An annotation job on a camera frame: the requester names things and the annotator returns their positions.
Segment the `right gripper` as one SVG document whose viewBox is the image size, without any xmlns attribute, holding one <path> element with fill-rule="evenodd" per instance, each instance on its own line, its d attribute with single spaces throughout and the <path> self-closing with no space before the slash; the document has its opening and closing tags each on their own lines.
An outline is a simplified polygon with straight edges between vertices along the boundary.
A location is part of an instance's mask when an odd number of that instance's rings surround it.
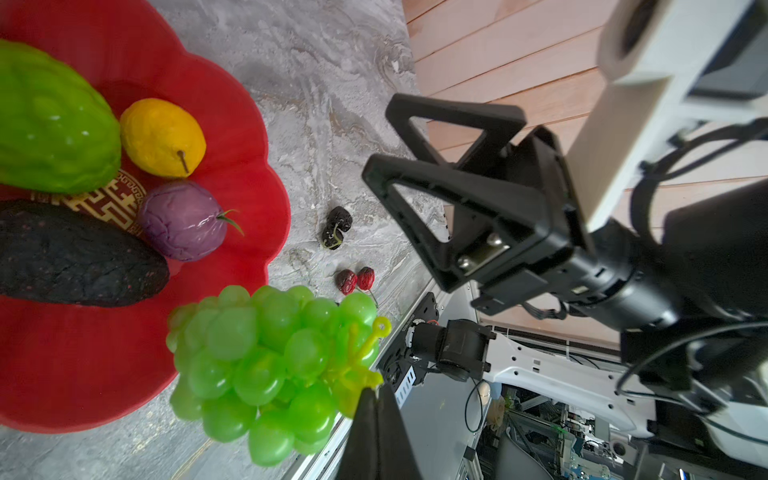
<svg viewBox="0 0 768 480">
<path fill-rule="evenodd" d="M 614 330 L 678 321 L 681 298 L 637 234 L 615 220 L 587 231 L 554 135 L 537 127 L 511 144 L 527 124 L 523 110 L 396 94 L 385 116 L 415 159 L 374 154 L 362 178 L 444 291 L 478 282 L 474 306 L 486 314 L 550 293 L 563 312 Z M 416 119 L 467 149 L 446 160 Z M 419 217 L 407 190 L 451 206 L 448 239 Z"/>
</svg>

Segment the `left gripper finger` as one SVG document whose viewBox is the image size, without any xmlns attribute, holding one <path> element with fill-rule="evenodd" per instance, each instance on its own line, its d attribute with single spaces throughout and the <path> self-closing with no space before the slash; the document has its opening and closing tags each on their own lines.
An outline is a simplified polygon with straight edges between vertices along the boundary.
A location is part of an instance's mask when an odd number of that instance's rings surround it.
<svg viewBox="0 0 768 480">
<path fill-rule="evenodd" d="M 362 391 L 336 479 L 422 479 L 389 384 Z"/>
</svg>

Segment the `green grape bunch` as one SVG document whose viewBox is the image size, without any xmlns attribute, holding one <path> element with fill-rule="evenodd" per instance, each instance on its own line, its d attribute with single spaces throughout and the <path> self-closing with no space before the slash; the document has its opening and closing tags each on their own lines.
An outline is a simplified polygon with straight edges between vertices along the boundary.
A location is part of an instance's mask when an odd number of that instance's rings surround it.
<svg viewBox="0 0 768 480">
<path fill-rule="evenodd" d="M 373 363 L 392 332 L 369 295 L 336 302 L 303 285 L 230 285 L 167 323 L 173 413 L 212 441 L 245 438 L 260 467 L 322 450 L 338 416 L 352 418 L 363 391 L 383 384 Z"/>
</svg>

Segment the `purple passion fruit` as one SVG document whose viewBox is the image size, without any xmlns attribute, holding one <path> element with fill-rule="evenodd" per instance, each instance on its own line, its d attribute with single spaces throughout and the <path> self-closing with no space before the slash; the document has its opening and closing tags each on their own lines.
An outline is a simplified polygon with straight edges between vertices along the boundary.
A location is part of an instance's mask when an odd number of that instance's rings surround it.
<svg viewBox="0 0 768 480">
<path fill-rule="evenodd" d="M 145 197 L 137 219 L 149 243 L 162 255 L 195 262 L 217 250 L 228 228 L 242 228 L 214 196 L 199 184 L 165 183 Z"/>
</svg>

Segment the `yellow lemon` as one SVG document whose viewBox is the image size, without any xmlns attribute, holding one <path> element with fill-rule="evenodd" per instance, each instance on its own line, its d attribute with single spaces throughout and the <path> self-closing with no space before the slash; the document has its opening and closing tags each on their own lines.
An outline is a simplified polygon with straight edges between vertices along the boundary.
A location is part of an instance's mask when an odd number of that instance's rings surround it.
<svg viewBox="0 0 768 480">
<path fill-rule="evenodd" d="M 206 139 L 197 120 L 165 100 L 134 102 L 120 116 L 120 128 L 128 158 L 154 176 L 187 178 L 206 154 Z"/>
</svg>

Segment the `dark avocado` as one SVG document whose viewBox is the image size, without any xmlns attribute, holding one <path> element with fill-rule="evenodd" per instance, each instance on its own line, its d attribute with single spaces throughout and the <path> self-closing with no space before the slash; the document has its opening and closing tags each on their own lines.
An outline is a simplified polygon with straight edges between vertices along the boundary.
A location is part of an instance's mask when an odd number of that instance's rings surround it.
<svg viewBox="0 0 768 480">
<path fill-rule="evenodd" d="M 126 231 L 64 206 L 1 202 L 1 294 L 33 302 L 117 308 L 160 293 L 165 258 Z"/>
</svg>

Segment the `bumpy green custard apple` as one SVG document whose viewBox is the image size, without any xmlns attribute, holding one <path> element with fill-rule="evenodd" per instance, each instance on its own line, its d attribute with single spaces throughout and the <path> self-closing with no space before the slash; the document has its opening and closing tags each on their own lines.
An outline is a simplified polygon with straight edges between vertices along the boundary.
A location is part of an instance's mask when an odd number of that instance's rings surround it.
<svg viewBox="0 0 768 480">
<path fill-rule="evenodd" d="M 64 62 L 1 42 L 1 183 L 54 194 L 107 185 L 121 167 L 119 122 Z"/>
</svg>

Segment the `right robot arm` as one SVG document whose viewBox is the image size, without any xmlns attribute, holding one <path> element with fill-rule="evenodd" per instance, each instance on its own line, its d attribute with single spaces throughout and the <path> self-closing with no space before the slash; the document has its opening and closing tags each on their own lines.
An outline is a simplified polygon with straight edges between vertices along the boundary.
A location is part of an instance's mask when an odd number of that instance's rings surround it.
<svg viewBox="0 0 768 480">
<path fill-rule="evenodd" d="M 645 169 L 629 225 L 589 232 L 556 135 L 526 131 L 521 109 L 397 94 L 386 117 L 412 155 L 375 154 L 362 177 L 436 283 L 476 282 L 472 307 L 486 315 L 552 295 L 557 318 L 620 333 L 625 371 L 545 360 L 465 319 L 416 325 L 409 358 L 591 412 L 636 440 L 641 458 L 766 477 L 767 184 L 669 212 L 661 240 L 649 228 L 656 190 L 686 154 L 763 141 L 765 119 L 679 144 Z"/>
</svg>

